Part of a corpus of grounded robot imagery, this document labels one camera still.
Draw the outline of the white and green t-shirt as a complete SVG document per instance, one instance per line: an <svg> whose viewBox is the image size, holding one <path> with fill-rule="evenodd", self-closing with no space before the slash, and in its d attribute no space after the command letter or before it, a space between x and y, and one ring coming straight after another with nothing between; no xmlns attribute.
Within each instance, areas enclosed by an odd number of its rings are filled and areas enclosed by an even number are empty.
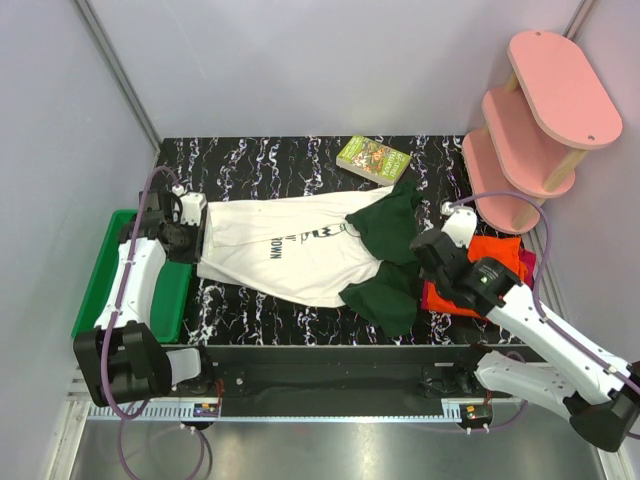
<svg viewBox="0 0 640 480"><path fill-rule="evenodd" d="M418 314L423 197L411 182L272 200L211 202L197 274L315 308L346 306L388 337Z"/></svg>

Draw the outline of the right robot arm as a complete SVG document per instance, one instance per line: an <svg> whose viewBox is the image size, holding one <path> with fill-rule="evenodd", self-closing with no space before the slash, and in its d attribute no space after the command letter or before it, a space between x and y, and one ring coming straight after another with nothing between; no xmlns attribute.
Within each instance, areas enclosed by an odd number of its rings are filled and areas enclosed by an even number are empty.
<svg viewBox="0 0 640 480"><path fill-rule="evenodd" d="M454 371L466 396L504 392L566 420L585 441L616 452L633 437L639 418L639 365L590 341L537 301L531 288L491 257L472 261L466 248L438 229L410 244L421 272L438 294L506 328L549 368L519 363L487 347Z"/></svg>

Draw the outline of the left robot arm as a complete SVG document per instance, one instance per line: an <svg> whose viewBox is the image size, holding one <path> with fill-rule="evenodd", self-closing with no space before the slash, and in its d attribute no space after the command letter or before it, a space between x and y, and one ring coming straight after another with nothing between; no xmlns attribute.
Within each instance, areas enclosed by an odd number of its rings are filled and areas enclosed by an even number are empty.
<svg viewBox="0 0 640 480"><path fill-rule="evenodd" d="M98 407L163 397L182 384L196 396L215 386L200 348L165 349L153 332L180 320L200 260L207 202L202 193L152 190L142 213L117 213L80 312L73 351Z"/></svg>

